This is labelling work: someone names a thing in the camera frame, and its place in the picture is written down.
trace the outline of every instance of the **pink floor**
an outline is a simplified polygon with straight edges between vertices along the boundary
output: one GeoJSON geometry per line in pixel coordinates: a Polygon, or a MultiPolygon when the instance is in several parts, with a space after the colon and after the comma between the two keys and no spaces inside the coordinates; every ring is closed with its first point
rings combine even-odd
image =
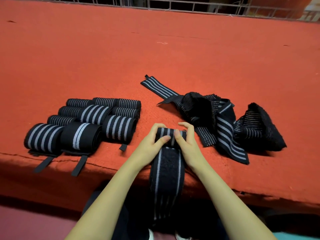
{"type": "MultiPolygon", "coordinates": [[[[76,221],[0,205],[1,240],[61,240],[76,221]]],[[[154,233],[155,240],[175,240],[172,235],[154,233]]]]}

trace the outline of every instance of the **finger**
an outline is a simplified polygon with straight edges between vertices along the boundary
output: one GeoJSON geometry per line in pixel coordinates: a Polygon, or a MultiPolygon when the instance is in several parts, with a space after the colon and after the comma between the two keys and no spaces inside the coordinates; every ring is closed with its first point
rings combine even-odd
{"type": "Polygon", "coordinates": [[[186,140],[191,141],[195,139],[195,128],[193,125],[188,122],[179,122],[178,125],[184,126],[188,129],[188,133],[186,134],[186,140]]]}
{"type": "Polygon", "coordinates": [[[184,140],[184,138],[182,137],[182,135],[180,134],[180,131],[178,129],[174,130],[174,138],[176,139],[178,145],[183,150],[186,147],[187,143],[184,140]]]}
{"type": "Polygon", "coordinates": [[[171,136],[163,136],[156,143],[154,143],[153,146],[157,149],[157,151],[160,151],[162,146],[166,144],[170,139],[171,139],[171,136]]]}
{"type": "Polygon", "coordinates": [[[149,132],[149,135],[151,135],[152,137],[156,138],[156,133],[158,131],[158,128],[167,128],[164,124],[161,123],[155,123],[152,127],[151,130],[149,132]]]}

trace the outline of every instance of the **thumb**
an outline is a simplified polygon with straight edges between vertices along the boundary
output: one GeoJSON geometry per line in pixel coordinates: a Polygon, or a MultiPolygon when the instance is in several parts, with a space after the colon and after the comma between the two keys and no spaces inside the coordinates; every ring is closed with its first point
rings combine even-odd
{"type": "Polygon", "coordinates": [[[181,149],[184,149],[187,145],[187,142],[184,140],[182,135],[180,134],[180,131],[178,129],[174,130],[174,138],[176,139],[178,145],[181,147],[181,149]]]}
{"type": "Polygon", "coordinates": [[[163,136],[156,143],[154,143],[154,147],[160,151],[162,146],[166,144],[171,139],[171,136],[163,136]]]}

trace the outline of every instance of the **forearm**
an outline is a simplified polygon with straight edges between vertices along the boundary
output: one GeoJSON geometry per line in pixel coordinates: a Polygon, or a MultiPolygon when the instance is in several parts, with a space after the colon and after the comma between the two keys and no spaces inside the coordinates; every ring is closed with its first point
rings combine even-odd
{"type": "Polygon", "coordinates": [[[112,238],[126,195],[140,168],[130,158],[77,222],[66,240],[108,240],[112,238]]]}
{"type": "Polygon", "coordinates": [[[274,240],[272,232],[205,161],[194,169],[231,240],[274,240]]]}

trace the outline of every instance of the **person's right hand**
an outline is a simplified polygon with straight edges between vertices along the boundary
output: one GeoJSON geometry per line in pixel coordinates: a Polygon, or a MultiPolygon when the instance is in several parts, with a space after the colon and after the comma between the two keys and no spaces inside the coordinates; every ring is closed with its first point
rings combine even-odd
{"type": "Polygon", "coordinates": [[[196,169],[202,168],[207,164],[206,159],[202,155],[200,148],[195,140],[195,130],[193,125],[187,122],[179,122],[178,125],[187,128],[186,140],[176,129],[174,131],[174,138],[182,150],[182,154],[188,166],[195,172],[196,169]]]}

